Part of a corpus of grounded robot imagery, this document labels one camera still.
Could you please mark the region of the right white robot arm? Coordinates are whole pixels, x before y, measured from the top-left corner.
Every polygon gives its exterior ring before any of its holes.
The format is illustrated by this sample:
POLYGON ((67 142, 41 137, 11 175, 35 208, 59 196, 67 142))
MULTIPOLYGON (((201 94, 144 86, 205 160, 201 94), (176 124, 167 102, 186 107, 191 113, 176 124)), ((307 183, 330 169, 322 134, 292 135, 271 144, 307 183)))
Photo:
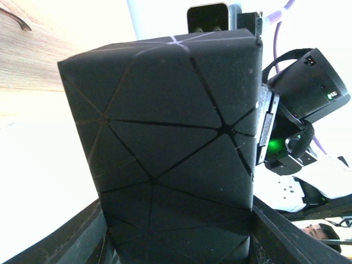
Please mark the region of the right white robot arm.
POLYGON ((321 146, 314 124, 345 106, 341 77, 316 48, 275 58, 262 72, 274 112, 261 142, 254 198, 290 220, 351 217, 351 168, 321 146))

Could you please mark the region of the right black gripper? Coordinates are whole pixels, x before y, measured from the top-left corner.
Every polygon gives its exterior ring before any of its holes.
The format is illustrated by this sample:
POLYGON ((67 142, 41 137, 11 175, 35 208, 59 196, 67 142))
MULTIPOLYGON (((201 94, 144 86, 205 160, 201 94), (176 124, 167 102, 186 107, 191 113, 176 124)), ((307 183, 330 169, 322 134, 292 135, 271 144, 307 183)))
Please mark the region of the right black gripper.
POLYGON ((295 119, 281 103, 280 94, 262 84, 259 97, 256 164, 280 176, 293 175, 317 162, 311 148, 313 125, 295 119))

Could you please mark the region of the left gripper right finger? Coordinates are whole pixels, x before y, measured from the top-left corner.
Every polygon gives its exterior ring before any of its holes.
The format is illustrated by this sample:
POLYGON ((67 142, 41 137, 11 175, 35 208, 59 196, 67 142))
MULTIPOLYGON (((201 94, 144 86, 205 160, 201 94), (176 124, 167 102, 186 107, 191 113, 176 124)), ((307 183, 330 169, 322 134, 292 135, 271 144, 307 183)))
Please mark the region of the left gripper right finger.
POLYGON ((257 241, 274 263, 351 263, 256 197, 250 230, 253 242, 257 241))

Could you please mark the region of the black glasses case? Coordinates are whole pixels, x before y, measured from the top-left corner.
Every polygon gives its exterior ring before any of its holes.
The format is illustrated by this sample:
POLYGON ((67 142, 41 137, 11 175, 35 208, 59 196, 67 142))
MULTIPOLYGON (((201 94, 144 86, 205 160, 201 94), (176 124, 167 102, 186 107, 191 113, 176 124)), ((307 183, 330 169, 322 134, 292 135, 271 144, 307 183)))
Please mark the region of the black glasses case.
POLYGON ((58 62, 120 263, 247 263, 263 44, 245 29, 58 62))

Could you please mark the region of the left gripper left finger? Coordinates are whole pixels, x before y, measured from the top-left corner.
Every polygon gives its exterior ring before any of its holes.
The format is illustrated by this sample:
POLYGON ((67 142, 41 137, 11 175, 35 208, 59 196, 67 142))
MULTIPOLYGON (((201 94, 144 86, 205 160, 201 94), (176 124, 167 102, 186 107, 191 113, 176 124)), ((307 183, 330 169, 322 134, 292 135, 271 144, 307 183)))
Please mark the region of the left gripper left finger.
POLYGON ((115 263, 100 200, 5 263, 115 263))

